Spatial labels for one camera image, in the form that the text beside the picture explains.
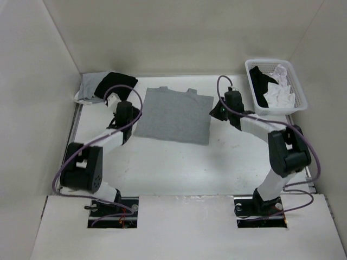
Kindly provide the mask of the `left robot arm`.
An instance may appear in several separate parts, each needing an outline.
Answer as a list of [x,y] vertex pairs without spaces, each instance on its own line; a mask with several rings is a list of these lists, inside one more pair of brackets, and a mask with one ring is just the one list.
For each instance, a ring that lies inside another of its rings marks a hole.
[[107,153],[126,144],[132,135],[132,126],[141,112],[128,101],[115,107],[113,119],[99,136],[86,144],[72,142],[67,148],[67,158],[59,174],[60,189],[64,197],[93,199],[103,204],[110,216],[116,216],[122,205],[120,191],[103,181],[104,157]]

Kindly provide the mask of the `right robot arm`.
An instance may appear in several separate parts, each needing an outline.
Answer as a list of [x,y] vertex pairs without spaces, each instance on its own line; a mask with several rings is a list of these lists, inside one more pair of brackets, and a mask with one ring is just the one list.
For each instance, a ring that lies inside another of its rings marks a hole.
[[309,148],[299,136],[300,127],[271,123],[252,111],[246,111],[241,93],[232,88],[225,92],[209,115],[220,121],[229,121],[236,129],[268,144],[271,169],[253,192],[251,202],[255,213],[265,214],[279,202],[288,182],[311,163]]

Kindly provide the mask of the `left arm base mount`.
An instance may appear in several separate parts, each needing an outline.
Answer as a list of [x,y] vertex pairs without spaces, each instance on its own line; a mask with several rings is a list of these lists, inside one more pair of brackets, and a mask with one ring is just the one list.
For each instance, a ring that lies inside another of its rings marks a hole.
[[123,197],[121,204],[131,211],[93,200],[84,206],[88,211],[87,227],[90,229],[135,229],[138,224],[139,197]]

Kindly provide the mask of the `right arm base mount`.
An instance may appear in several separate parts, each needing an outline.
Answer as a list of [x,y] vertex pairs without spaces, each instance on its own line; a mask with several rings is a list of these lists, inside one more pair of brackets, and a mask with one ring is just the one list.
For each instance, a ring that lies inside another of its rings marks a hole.
[[283,210],[281,198],[259,208],[252,197],[235,197],[234,213],[238,228],[287,228],[284,213],[275,215]]

